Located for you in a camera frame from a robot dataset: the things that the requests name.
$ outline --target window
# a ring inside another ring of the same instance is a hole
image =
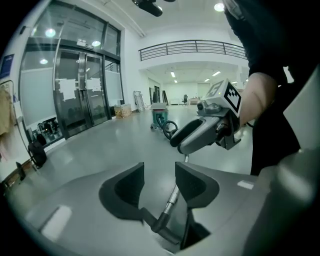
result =
[[[55,49],[24,54],[20,74],[20,99],[24,125],[31,141],[43,146],[62,138],[53,97]]]
[[[109,53],[114,55],[119,55],[118,52],[118,30],[113,28],[112,26],[108,26],[105,33],[105,40],[103,49]]]
[[[123,100],[119,65],[105,60],[105,87],[110,106],[120,105]]]
[[[105,23],[97,17],[84,13],[76,8],[70,13],[68,22],[65,24],[61,38],[82,41],[101,49],[102,34]]]
[[[53,1],[32,30],[32,37],[59,38],[72,7]]]
[[[21,70],[53,68],[55,50],[27,51],[24,55]]]

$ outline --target black cable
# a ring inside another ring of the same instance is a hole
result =
[[[156,121],[158,122],[158,125],[161,127],[164,136],[170,141],[175,132],[178,131],[177,124],[174,121],[170,120],[165,121],[163,124],[161,124],[161,118],[157,118]],[[175,129],[167,130],[167,124],[173,124],[175,126]]]

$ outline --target doorway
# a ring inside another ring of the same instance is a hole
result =
[[[60,49],[54,77],[54,103],[68,139],[108,119],[102,56]]]
[[[160,101],[160,88],[158,86],[155,86],[154,90],[155,90],[155,95],[156,95],[157,102],[161,102]]]

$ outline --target office chair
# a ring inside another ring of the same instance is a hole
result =
[[[184,96],[183,96],[183,101],[182,101],[182,105],[187,105],[187,102],[188,102],[188,96],[185,94]]]

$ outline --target black sleeve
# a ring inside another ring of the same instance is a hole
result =
[[[243,44],[249,61],[249,76],[261,72],[275,79],[279,85],[286,84],[287,77],[279,59],[259,42],[251,25],[245,20],[236,19],[228,10],[225,15],[234,34]]]

